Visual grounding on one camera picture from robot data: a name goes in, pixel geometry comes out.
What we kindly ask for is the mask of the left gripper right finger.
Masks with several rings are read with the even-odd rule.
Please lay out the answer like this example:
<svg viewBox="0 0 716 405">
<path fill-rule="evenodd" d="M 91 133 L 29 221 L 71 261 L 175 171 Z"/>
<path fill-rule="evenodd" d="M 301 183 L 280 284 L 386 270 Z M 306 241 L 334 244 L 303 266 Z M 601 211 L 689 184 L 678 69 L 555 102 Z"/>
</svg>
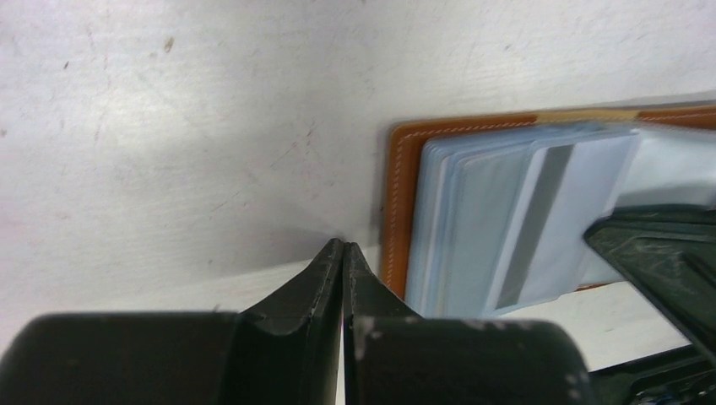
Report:
<svg viewBox="0 0 716 405">
<path fill-rule="evenodd" d="M 349 242 L 342 264 L 348 404 L 593 404 L 574 341 L 554 323 L 429 319 Z"/>
</svg>

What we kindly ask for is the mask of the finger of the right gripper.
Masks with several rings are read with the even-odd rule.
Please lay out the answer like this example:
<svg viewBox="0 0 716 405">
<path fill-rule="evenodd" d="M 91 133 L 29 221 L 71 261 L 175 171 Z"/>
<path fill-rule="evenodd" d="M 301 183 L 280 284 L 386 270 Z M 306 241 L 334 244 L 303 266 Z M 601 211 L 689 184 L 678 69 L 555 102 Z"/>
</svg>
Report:
<svg viewBox="0 0 716 405">
<path fill-rule="evenodd" d="M 715 361 L 715 212 L 689 205 L 620 209 L 586 244 Z"/>
</svg>

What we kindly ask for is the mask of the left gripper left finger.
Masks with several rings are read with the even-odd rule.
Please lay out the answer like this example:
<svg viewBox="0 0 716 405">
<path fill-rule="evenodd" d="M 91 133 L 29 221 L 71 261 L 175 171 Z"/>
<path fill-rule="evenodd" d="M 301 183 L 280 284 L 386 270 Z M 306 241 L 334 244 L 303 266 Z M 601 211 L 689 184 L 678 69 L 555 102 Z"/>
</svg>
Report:
<svg viewBox="0 0 716 405">
<path fill-rule="evenodd" d="M 4 404 L 331 404 L 344 243 L 241 312 L 39 316 L 1 359 Z"/>
</svg>

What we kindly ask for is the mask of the brown leather card holder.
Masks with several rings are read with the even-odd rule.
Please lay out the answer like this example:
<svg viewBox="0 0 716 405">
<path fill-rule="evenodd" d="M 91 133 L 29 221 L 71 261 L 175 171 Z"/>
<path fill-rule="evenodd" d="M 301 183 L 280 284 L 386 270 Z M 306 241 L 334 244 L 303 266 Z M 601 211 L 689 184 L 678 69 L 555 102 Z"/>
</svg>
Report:
<svg viewBox="0 0 716 405">
<path fill-rule="evenodd" d="M 482 311 L 491 288 L 503 280 L 502 255 L 520 230 L 548 149 L 627 131 L 641 143 L 604 217 L 616 208 L 715 204 L 711 105 L 543 111 L 398 126 L 388 154 L 383 282 L 426 317 L 487 316 Z M 616 273 L 583 243 L 583 277 L 575 290 L 616 281 Z"/>
</svg>

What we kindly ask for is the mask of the white card magnetic stripe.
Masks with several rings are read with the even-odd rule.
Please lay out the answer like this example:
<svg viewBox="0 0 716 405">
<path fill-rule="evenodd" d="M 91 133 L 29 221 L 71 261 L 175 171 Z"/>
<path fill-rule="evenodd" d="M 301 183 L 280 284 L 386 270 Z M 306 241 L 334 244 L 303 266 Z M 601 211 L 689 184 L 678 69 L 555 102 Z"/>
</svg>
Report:
<svg viewBox="0 0 716 405">
<path fill-rule="evenodd" d="M 610 213 L 641 143 L 631 131 L 549 148 L 519 232 L 502 255 L 482 311 L 496 316 L 572 292 L 583 277 L 586 229 Z"/>
</svg>

